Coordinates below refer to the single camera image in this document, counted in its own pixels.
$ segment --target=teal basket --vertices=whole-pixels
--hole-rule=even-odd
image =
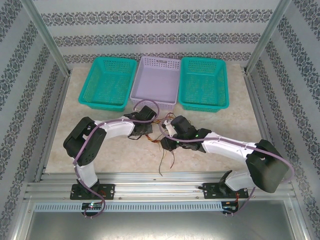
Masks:
[[[178,100],[185,110],[216,113],[229,106],[226,63],[220,59],[184,57]]]
[[[79,103],[92,109],[123,112],[136,73],[137,61],[97,57],[79,96]]]

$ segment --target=table surface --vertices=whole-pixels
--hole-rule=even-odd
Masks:
[[[72,71],[45,169],[46,173],[74,172],[72,159],[63,148],[63,142],[83,117],[106,121],[132,112],[133,105],[130,100],[124,112],[96,110],[80,104],[78,97],[89,70],[89,68],[77,67]],[[210,129],[221,136],[239,141],[259,142],[261,135],[240,66],[227,64],[227,75],[230,102],[227,109],[217,113],[187,111],[177,104],[173,112],[176,116],[186,117],[197,129]],[[167,113],[167,110],[161,110],[160,117],[164,117]],[[159,135],[158,126],[153,125],[153,133],[149,136],[155,139]],[[94,160],[94,166],[97,173],[154,173],[159,170],[162,155],[163,150],[160,145],[148,141],[145,136],[138,141],[119,136],[103,142]],[[225,156],[180,147],[174,151],[174,156],[166,152],[161,172],[228,171],[242,167],[242,163]]]

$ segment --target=robotic arm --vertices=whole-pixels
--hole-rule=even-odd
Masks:
[[[151,122],[136,123],[126,120],[148,121],[152,120],[155,115],[156,113],[152,109],[144,106],[140,112],[125,114],[117,121],[99,127],[87,142],[75,165],[79,175],[78,180],[81,180],[87,187],[97,192],[99,180],[95,173],[93,160],[97,156],[104,139],[121,135],[131,137],[150,134],[153,132]],[[102,122],[84,117],[77,124],[63,143],[63,147],[70,157],[75,158],[77,156],[86,141],[86,136],[100,123]],[[201,128],[197,130],[183,116],[178,116],[171,121],[165,121],[162,127],[168,130],[170,137],[181,140],[177,141],[164,137],[160,142],[161,146],[167,151],[182,147],[203,153],[220,154],[243,163],[244,169],[228,171],[221,178],[219,191],[226,197],[240,189],[256,186],[265,192],[274,193],[289,169],[288,165],[279,159],[258,151],[263,150],[281,156],[267,140],[261,140],[259,143],[245,143],[225,138],[209,129]],[[245,147],[238,146],[236,143],[245,144]]]

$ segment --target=plastic basket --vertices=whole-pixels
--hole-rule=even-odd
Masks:
[[[161,109],[173,111],[178,97],[181,60],[143,56],[135,75],[130,99],[155,101]],[[144,103],[155,107],[152,102]]]
[[[79,96],[79,103],[92,109],[123,112],[127,105],[137,61],[97,57]]]
[[[229,106],[226,63],[220,59],[184,57],[178,100],[185,110],[216,113]]]

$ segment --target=purple plastic basket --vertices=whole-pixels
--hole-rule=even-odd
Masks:
[[[173,111],[180,82],[181,60],[143,56],[135,75],[130,99],[134,104],[142,99],[155,101],[161,109]]]

